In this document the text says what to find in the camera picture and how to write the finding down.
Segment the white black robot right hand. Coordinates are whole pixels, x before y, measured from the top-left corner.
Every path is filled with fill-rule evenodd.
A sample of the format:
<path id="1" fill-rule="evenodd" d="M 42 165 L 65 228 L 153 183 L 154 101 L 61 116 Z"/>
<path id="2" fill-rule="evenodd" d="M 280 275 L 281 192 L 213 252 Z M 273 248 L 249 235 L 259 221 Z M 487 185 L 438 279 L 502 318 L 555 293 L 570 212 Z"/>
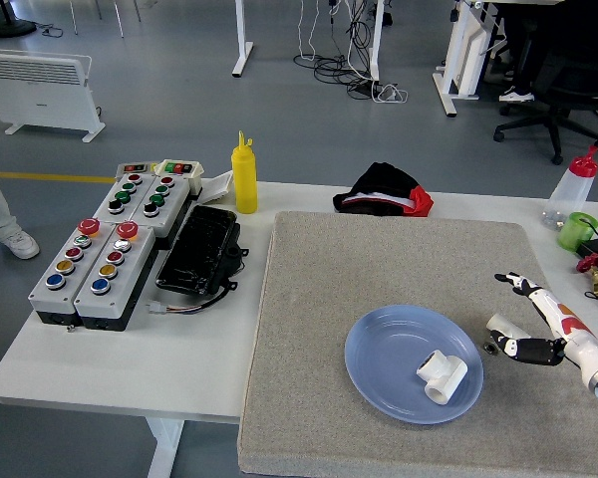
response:
<path id="1" fill-rule="evenodd" d="M 490 336 L 508 357 L 525 363 L 557 365 L 570 359 L 581 371 L 582 382 L 598 395 L 598 339 L 587 326 L 551 292 L 515 273 L 494 278 L 512 285 L 526 297 L 551 330 L 554 338 L 537 339 L 496 314 L 487 323 Z"/>

